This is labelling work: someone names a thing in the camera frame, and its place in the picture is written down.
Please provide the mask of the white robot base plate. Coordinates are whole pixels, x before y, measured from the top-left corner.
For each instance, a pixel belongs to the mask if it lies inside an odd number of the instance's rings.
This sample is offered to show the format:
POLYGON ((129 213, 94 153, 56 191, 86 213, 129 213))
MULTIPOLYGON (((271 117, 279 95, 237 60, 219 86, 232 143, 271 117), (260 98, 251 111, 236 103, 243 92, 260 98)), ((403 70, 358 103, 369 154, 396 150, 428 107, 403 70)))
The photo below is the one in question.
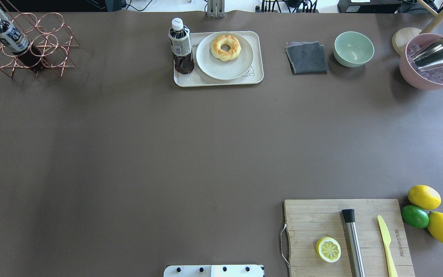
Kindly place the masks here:
POLYGON ((264 277, 263 265, 171 265, 163 272, 164 277, 264 277))

